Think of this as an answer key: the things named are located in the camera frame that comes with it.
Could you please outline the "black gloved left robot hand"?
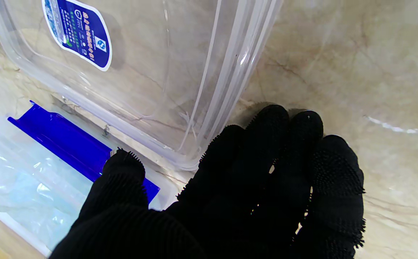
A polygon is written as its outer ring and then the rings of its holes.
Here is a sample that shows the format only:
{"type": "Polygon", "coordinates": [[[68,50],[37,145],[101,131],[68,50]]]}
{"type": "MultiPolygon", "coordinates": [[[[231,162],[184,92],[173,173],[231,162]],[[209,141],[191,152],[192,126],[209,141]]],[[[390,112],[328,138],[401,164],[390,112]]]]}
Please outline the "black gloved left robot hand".
{"type": "Polygon", "coordinates": [[[313,110],[271,104],[229,125],[165,210],[145,167],[118,149],[51,259],[353,259],[365,231],[364,174],[313,110]]]}

